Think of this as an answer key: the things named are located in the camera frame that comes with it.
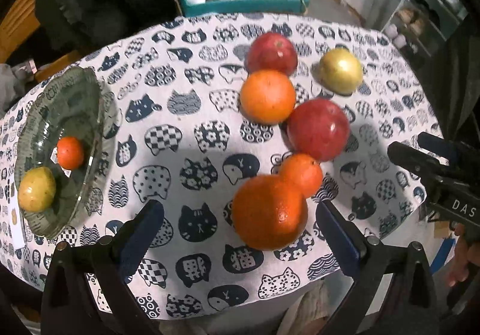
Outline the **right hand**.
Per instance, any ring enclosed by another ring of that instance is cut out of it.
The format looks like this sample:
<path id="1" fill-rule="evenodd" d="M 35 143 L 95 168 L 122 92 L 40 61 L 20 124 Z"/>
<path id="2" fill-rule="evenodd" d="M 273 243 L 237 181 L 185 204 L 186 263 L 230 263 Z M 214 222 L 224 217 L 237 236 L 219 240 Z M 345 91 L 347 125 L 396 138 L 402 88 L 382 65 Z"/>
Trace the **right hand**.
<path id="1" fill-rule="evenodd" d="M 480 246 L 479 242 L 468 244 L 464 237 L 465 226 L 457 224 L 455 235 L 459 237 L 456 242 L 453 265 L 448 273 L 448 285 L 453 287 L 455 284 L 463 282 L 469 276 L 468 266 L 470 264 L 480 265 Z"/>

